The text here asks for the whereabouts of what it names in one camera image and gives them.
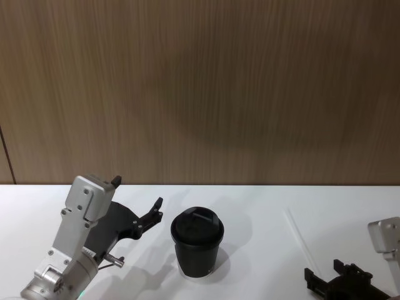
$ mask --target white table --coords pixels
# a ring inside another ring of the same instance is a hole
[[[0,299],[17,296],[53,243],[69,186],[0,186]],[[400,214],[400,187],[121,186],[114,201],[142,216],[164,198],[162,222],[112,251],[122,269],[99,272],[83,300],[314,299],[304,268],[328,281],[333,259],[356,263],[373,284],[396,294],[367,224]],[[171,221],[205,206],[225,226],[217,269],[198,282],[177,267]]]

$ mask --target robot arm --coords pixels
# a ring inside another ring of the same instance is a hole
[[[396,289],[400,293],[400,217],[369,223],[368,231],[375,251],[382,253],[389,263]]]
[[[98,273],[103,260],[122,267],[124,262],[109,252],[124,238],[139,239],[161,222],[159,198],[143,217],[112,202],[121,177],[111,183],[94,176],[78,176],[69,191],[62,222],[52,247],[21,292],[27,300],[77,299]]]

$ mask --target wood grain panel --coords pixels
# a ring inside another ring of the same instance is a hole
[[[400,183],[399,1],[0,9],[19,183]]]
[[[11,170],[9,168],[6,152],[3,148],[3,143],[0,138],[0,184],[14,183],[13,177],[11,175]]]

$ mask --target black cup lid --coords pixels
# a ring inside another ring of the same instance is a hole
[[[176,217],[171,229],[176,239],[193,246],[215,242],[223,230],[215,212],[205,207],[185,210]]]

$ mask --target cup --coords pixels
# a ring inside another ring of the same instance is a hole
[[[200,278],[213,271],[224,237],[224,225],[215,212],[205,207],[185,210],[172,222],[171,235],[184,275]]]

